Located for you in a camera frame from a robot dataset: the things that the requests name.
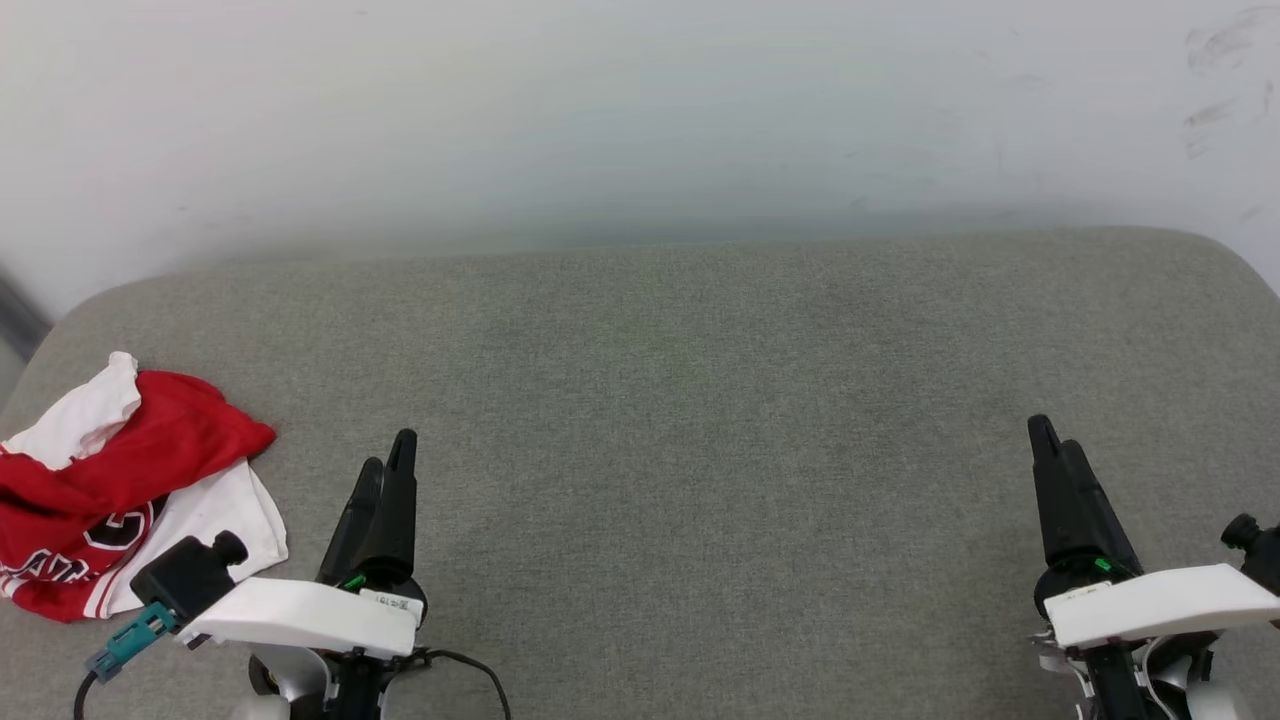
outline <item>white wall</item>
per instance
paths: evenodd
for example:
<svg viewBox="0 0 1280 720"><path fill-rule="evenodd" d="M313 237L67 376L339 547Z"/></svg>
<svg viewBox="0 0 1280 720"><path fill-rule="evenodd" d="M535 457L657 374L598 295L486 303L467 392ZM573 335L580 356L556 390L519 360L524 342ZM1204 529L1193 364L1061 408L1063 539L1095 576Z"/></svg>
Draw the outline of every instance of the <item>white wall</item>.
<svg viewBox="0 0 1280 720"><path fill-rule="evenodd" d="M1280 287L1253 3L0 0L0 269L1140 223Z"/></svg>

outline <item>black knob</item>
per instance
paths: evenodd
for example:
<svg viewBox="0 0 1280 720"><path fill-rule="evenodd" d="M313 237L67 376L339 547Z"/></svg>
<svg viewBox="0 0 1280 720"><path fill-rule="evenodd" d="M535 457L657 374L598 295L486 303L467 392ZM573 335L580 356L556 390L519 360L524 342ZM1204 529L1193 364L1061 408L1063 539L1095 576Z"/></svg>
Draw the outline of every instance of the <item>black knob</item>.
<svg viewBox="0 0 1280 720"><path fill-rule="evenodd" d="M1222 543L1231 550L1248 552L1253 547L1253 541L1258 539L1261 534L1262 530L1258 528L1258 521L1253 519L1253 515L1242 512L1222 530Z"/></svg>
<svg viewBox="0 0 1280 720"><path fill-rule="evenodd" d="M214 537L214 555L228 566L239 565L248 560L248 548L244 547L239 536L230 530L223 530Z"/></svg>

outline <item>gray fabric surface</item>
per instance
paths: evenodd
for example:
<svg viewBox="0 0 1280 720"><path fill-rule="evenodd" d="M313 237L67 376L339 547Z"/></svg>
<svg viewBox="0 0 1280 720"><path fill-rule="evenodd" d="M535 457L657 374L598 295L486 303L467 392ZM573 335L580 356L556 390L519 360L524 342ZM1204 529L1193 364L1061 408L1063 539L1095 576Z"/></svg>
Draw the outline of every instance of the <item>gray fabric surface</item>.
<svg viewBox="0 0 1280 720"><path fill-rule="evenodd" d="M310 578L361 461L420 434L422 639L520 719L1066 717L1041 671L1027 416L1083 442L1148 569L1276 520L1280 302L1155 229L262 265L110 291L3 429L111 350L279 432L255 466ZM0 606L5 716L65 717L119 625ZM1280 635L1220 655L1275 707ZM95 720L224 717L244 651L164 643ZM393 717L495 717L440 665Z"/></svg>

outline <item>black wire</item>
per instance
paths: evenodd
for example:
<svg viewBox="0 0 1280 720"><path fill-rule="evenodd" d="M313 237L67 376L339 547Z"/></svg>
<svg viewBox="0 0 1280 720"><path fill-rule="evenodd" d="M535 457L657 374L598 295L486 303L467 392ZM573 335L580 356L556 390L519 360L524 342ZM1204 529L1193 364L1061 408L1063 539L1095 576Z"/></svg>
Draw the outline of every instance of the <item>black wire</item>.
<svg viewBox="0 0 1280 720"><path fill-rule="evenodd" d="M84 698L88 697L88 689L93 687L93 680L96 679L97 675L93 673L84 675L84 682L81 683L81 688L76 691L76 702L72 705L73 720L84 720Z"/></svg>
<svg viewBox="0 0 1280 720"><path fill-rule="evenodd" d="M448 660L453 660L454 662L470 665L476 670L480 670L485 675L489 675L489 679L493 680L493 689L498 691L498 700L502 701L502 716L504 720L511 720L511 703L507 702L507 692L502 689L502 682L498 680L498 674L490 670L489 666L485 665L484 662L480 662L479 660L472 660L466 655L462 655L461 652L453 652L452 650L428 650L426 652L422 653L415 652L413 657L422 660L428 665L430 665L431 660L436 657L444 657Z"/></svg>

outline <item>teal connector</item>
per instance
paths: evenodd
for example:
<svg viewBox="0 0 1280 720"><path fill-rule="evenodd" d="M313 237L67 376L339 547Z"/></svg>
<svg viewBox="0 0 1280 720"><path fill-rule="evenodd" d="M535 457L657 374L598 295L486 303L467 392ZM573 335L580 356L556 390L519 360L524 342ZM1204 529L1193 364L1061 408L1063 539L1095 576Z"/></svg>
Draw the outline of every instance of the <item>teal connector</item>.
<svg viewBox="0 0 1280 720"><path fill-rule="evenodd" d="M152 602L142 609L133 623L106 641L106 650L84 661L84 667L97 675L99 683L106 683L120 674L125 662L177 626L178 620L173 614L164 605Z"/></svg>

